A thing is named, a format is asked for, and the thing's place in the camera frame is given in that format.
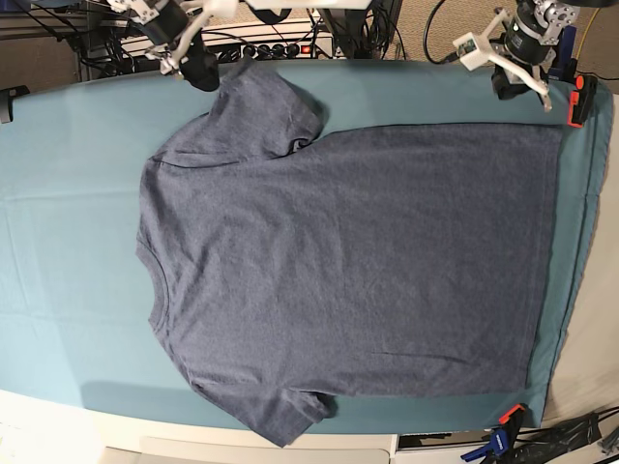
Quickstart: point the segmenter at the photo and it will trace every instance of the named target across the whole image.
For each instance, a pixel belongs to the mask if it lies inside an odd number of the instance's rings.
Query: blue cloth
[[[323,133],[450,122],[564,124],[569,87],[544,114],[528,94],[498,101],[487,72],[413,63],[274,63],[327,108]],[[0,388],[155,421],[244,428],[195,395],[152,337],[147,272],[133,255],[144,161],[214,95],[160,76],[75,85],[15,101],[0,128]],[[584,269],[611,129],[598,91],[582,130],[565,127],[545,306],[516,394],[340,398],[316,433],[414,433],[496,424],[514,403],[540,422]]]

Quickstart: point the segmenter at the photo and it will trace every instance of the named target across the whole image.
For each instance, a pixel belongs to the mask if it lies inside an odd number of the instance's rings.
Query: blue clamp
[[[461,458],[466,462],[470,462],[482,457],[498,457],[504,454],[509,448],[510,442],[508,434],[505,430],[499,428],[492,432],[490,435],[490,442],[487,445],[467,452],[466,454],[463,454]]]

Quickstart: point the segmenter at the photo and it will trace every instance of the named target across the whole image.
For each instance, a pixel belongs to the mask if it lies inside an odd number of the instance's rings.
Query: t-shirt
[[[284,446],[334,413],[334,395],[523,388],[561,131],[392,126],[314,141],[307,99],[243,62],[144,167],[150,323],[192,389]]]

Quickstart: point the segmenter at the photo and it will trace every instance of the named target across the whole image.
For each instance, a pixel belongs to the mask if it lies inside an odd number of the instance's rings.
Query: floor
[[[435,0],[403,0],[398,29],[402,34],[409,59],[425,61],[422,34],[427,16],[434,4]],[[453,50],[454,38],[469,31],[483,30],[492,19],[496,6],[503,6],[513,11],[515,2],[447,1],[432,24],[429,35],[430,54],[433,57],[445,56]],[[577,44],[592,13],[592,9],[581,11],[577,22]],[[305,11],[299,10],[294,14],[305,15]],[[253,16],[242,4],[234,21],[251,20]],[[617,24],[619,24],[619,5],[600,11],[582,50],[579,66],[581,70],[606,77],[619,77],[619,54],[616,52],[619,47]],[[53,38],[0,42],[0,89],[25,84],[32,92],[39,92],[76,81],[74,55],[65,43],[58,43]],[[614,93],[619,93],[619,80],[609,81],[606,85]]]

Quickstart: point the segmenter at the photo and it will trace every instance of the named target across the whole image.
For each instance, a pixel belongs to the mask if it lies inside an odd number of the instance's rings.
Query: shirt sleeve
[[[308,145],[321,130],[320,118],[288,83],[246,59],[225,75],[211,112],[176,132],[153,160],[182,167],[269,160]]]
[[[279,447],[289,445],[310,425],[329,416],[329,408],[308,391],[269,391],[260,384],[191,385],[198,394]]]

